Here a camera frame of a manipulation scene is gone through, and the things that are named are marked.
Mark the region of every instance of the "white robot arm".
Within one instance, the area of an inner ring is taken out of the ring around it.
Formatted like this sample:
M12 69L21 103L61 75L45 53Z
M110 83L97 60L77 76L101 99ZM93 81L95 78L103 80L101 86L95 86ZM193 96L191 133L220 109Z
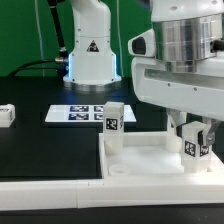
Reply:
M71 0L75 48L69 55L66 86L79 90L104 90L121 79L117 76L116 55L110 47L111 14L98 0Z
M175 134L178 126L182 130L182 164L197 172L209 166L214 133L224 121L224 54L219 51L224 3L151 2L152 29L128 43L135 56L134 90L141 101L168 108ZM186 124L183 112L202 116L203 122Z

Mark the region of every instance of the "black and white pattern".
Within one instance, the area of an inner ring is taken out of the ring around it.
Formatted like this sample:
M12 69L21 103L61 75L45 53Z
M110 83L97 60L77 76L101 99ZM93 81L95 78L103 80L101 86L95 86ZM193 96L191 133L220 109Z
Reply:
M185 153L195 157L196 156L196 145L192 142L185 141Z
M0 109L0 112L8 112L9 109Z
M209 154L209 147L201 146L201 148L200 148L200 157L206 156L208 154Z
M94 120L96 120L96 121L103 120L103 114L97 114L97 113L95 113L94 114Z
M71 106L70 112L88 112L89 106Z
M75 120L75 121L83 121L83 120L89 120L89 114L86 113L74 113L69 114L68 120Z
M103 106L94 106L94 112L103 113Z
M106 118L106 129L107 130L117 130L118 120Z

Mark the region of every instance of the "white block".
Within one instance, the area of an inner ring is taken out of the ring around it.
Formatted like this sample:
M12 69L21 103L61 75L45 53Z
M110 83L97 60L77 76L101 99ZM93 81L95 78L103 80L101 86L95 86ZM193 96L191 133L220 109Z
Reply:
M103 133L106 153L120 153L123 149L124 103L107 102L105 104Z
M0 127L10 127L15 119L15 107L11 104L0 106Z

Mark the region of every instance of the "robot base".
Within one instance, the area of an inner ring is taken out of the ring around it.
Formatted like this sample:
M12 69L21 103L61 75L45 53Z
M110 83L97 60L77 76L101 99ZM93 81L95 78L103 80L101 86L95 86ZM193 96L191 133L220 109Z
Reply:
M121 78L117 78L106 84L83 84L67 81L64 78L64 86L69 89L74 89L82 92L104 92L121 87Z

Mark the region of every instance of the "black cable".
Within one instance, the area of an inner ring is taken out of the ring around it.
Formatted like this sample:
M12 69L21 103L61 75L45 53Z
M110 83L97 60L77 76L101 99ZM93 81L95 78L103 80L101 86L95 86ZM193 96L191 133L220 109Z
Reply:
M50 60L39 60L39 61L33 61L33 62L29 62L26 63L24 65L21 65L20 67L18 67L17 69L13 70L12 72L10 72L7 77L14 77L16 75L17 72L19 72L20 70L23 70L31 65L38 65L38 64L44 64L44 63L52 63L55 62L54 59L50 59Z
M66 50L65 47L65 42L64 42L64 38L63 38L63 34L62 34L62 29L61 29L61 24L59 21L59 17L58 17L58 11L56 6L51 6L50 5L50 9L51 9L51 15L53 17L54 20L54 27L55 27L55 31L57 34L57 39L58 39L58 45L60 47L60 57L64 57L64 58L68 58L68 51Z

